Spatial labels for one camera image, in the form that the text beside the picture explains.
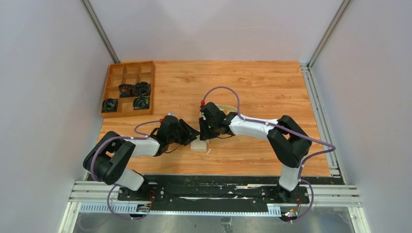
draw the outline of wooden organizer box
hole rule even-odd
[[[136,97],[120,98],[119,85],[131,84],[135,85],[138,82],[147,82],[150,84],[150,102],[149,109],[133,108],[133,101]],[[153,114],[155,88],[155,64],[151,62],[133,62],[122,64],[111,64],[107,72],[106,84],[104,89],[103,101],[108,98],[116,99],[118,107],[116,112],[104,113],[100,110],[100,115],[103,118],[114,117],[133,117]]]

